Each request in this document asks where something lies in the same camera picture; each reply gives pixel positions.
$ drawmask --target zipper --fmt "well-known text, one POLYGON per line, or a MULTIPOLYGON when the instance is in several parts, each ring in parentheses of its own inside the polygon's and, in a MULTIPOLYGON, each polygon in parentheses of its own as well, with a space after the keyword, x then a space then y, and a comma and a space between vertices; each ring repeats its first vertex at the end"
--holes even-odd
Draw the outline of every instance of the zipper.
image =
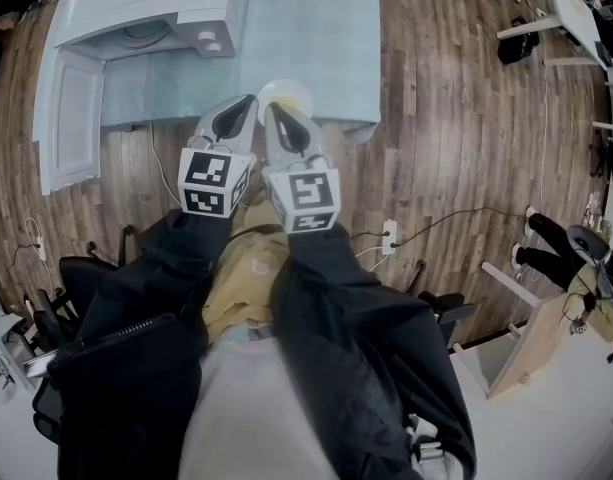
POLYGON ((172 321, 174 319, 175 317, 171 314, 159 315, 153 318, 148 318, 143 322, 131 325, 102 338, 97 338, 86 342, 79 338, 78 340, 74 341, 70 346, 60 350, 57 354, 57 357, 55 357, 55 359, 51 361, 51 366, 56 367, 58 365, 61 365, 62 363, 76 359, 82 353, 90 350, 91 348, 106 345, 112 341, 126 338, 131 334, 141 332, 149 327, 154 327, 155 325, 158 325, 165 321, 172 321))

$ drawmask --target wooden floor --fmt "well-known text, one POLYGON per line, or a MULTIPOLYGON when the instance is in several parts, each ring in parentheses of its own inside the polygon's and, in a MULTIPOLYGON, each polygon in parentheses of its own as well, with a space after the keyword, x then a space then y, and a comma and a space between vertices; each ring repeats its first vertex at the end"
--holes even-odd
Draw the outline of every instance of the wooden floor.
MULTIPOLYGON (((580 55, 553 31, 542 35, 530 59, 502 66, 495 33, 519 14, 529 20, 526 3, 381 1, 383 125, 368 145, 360 146, 343 143, 336 127, 326 130, 342 172, 342 221, 354 233, 380 232, 384 219, 394 218, 400 236, 409 237, 456 210, 492 206, 523 213, 529 204, 539 208, 542 185, 545 213, 563 224, 580 222, 589 193, 601 188, 588 176, 590 123, 606 117, 600 69, 546 71, 545 55, 580 55)), ((547 0, 529 1, 550 9, 547 0)), ((33 297, 48 286, 31 250, 19 251, 15 266, 6 268, 16 245, 27 243, 27 216, 39 221, 58 280, 61 256, 83 254, 94 240, 112 257, 121 226, 143 229, 174 207, 160 181, 147 128, 103 138, 101 180, 41 196, 31 131, 52 12, 49 6, 34 13, 13 32, 0 69, 0 293, 6 303, 20 303, 24 293, 33 297)), ((155 127, 173 181, 179 150, 192 127, 155 127)), ((526 307, 479 269, 486 260, 510 272, 509 251, 522 239, 522 228, 520 219, 490 211, 459 215, 399 249, 376 272, 385 284, 403 290, 417 260, 424 259, 424 288, 438 294, 462 291, 479 305, 477 315, 454 336, 467 342, 504 328, 513 312, 514 321, 527 316, 526 307)), ((378 239, 355 242, 361 251, 378 239)), ((369 253, 361 259, 370 267, 379 258, 369 253)), ((550 283, 534 278, 527 272, 523 284, 538 295, 554 292, 550 283)))

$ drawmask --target table leg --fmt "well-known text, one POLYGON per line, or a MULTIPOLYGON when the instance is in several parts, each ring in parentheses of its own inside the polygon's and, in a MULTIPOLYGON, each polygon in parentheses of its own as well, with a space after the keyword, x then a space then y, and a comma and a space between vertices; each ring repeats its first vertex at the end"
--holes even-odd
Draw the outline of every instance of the table leg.
POLYGON ((555 14, 549 14, 538 20, 531 21, 525 25, 519 27, 513 27, 501 32, 497 32, 497 39, 507 39, 509 37, 521 36, 522 34, 528 34, 530 32, 539 32, 540 30, 546 30, 548 28, 561 27, 562 21, 555 14))
POLYGON ((593 121, 593 128, 600 128, 602 130, 610 130, 611 132, 613 132, 613 124, 599 123, 597 121, 593 121))
POLYGON ((599 64, 591 57, 560 57, 546 59, 544 66, 599 66, 599 64))
POLYGON ((351 142, 364 144, 373 138, 378 126, 379 123, 364 123, 350 130, 344 130, 344 137, 351 142))
POLYGON ((501 270, 493 267, 490 263, 482 263, 482 270, 490 274, 492 277, 497 279, 500 283, 502 283, 506 288, 514 292, 521 299, 528 302, 528 304, 536 308, 541 304, 541 300, 539 300, 535 295, 530 293, 526 288, 524 288, 519 283, 513 281, 510 277, 504 274, 501 270))

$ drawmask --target desk leg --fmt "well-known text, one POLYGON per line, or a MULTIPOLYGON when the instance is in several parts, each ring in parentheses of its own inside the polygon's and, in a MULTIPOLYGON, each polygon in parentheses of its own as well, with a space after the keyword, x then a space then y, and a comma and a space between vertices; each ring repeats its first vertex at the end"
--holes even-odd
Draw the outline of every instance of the desk leg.
POLYGON ((472 375, 473 379, 477 381, 477 384, 479 384, 479 387, 482 388, 484 395, 486 395, 488 398, 488 395, 490 394, 490 383, 488 382, 488 379, 484 377, 481 368, 470 364, 470 360, 459 343, 455 343, 453 345, 453 350, 455 351, 457 358, 461 361, 466 370, 468 370, 468 373, 472 375))
POLYGON ((591 57, 560 57, 546 59, 544 66, 599 66, 599 64, 591 57))
POLYGON ((502 283, 506 288, 514 292, 520 298, 528 302, 531 307, 536 308, 541 304, 541 301, 535 297, 532 293, 530 293, 526 288, 524 288, 519 283, 513 281, 510 277, 504 274, 501 270, 496 269, 490 263, 482 263, 482 270, 493 276, 500 283, 502 283))
POLYGON ((356 142, 357 144, 364 144, 373 138, 375 130, 379 123, 365 123, 351 128, 350 130, 344 130, 344 137, 350 142, 356 142))
POLYGON ((613 124, 598 123, 597 121, 593 121, 593 128, 600 128, 601 130, 610 130, 613 132, 613 124))
POLYGON ((509 37, 521 36, 530 32, 539 32, 540 30, 546 30, 549 28, 561 27, 562 20, 555 14, 549 14, 538 20, 531 21, 525 25, 519 27, 508 28, 497 32, 497 39, 507 39, 509 37))

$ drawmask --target white cabinet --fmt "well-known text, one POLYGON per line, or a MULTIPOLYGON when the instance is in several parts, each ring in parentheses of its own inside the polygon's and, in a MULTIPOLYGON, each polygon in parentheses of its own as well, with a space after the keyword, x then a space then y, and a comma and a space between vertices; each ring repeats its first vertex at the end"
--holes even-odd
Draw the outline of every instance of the white cabinet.
POLYGON ((59 0, 44 45, 33 141, 44 195, 100 175, 105 62, 195 47, 237 54, 248 0, 59 0))
POLYGON ((89 39, 95 38, 94 54, 100 41, 121 40, 122 35, 113 32, 158 21, 168 24, 169 32, 180 43, 178 48, 194 46, 205 57, 234 56, 246 3, 247 0, 69 0, 55 44, 77 44, 81 51, 89 39))
POLYGON ((99 176, 103 85, 103 62, 58 53, 46 134, 39 146, 43 193, 99 176))

